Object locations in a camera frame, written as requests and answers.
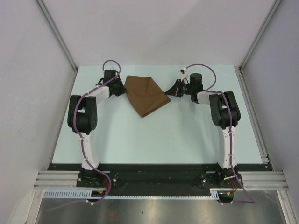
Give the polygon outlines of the brown cloth napkin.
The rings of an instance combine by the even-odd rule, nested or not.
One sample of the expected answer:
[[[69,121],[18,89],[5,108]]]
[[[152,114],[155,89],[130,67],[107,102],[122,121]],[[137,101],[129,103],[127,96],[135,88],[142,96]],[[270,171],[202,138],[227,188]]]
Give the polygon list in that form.
[[[129,102],[142,118],[171,102],[151,77],[127,76],[125,88]]]

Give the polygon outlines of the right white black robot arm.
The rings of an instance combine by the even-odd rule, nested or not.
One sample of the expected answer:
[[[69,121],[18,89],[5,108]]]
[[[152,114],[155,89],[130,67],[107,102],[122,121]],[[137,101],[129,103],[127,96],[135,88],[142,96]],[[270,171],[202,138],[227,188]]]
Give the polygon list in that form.
[[[237,175],[235,130],[241,119],[241,112],[234,93],[205,90],[202,75],[192,73],[189,81],[186,78],[177,79],[165,94],[175,97],[189,95],[192,102],[210,106],[212,122],[217,127],[220,141],[215,181],[220,187],[227,187]]]

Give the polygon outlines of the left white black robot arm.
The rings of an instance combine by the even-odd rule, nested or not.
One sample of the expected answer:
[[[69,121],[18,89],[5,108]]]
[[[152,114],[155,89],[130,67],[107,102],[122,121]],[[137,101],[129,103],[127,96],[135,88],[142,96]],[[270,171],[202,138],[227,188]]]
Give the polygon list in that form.
[[[100,159],[97,152],[92,149],[91,133],[98,124],[97,106],[112,95],[121,96],[126,93],[126,88],[120,78],[120,71],[104,70],[104,77],[93,89],[83,95],[71,95],[67,124],[78,135],[83,161],[81,173],[87,177],[92,186],[99,186],[103,179],[109,180],[109,176],[100,171]]]

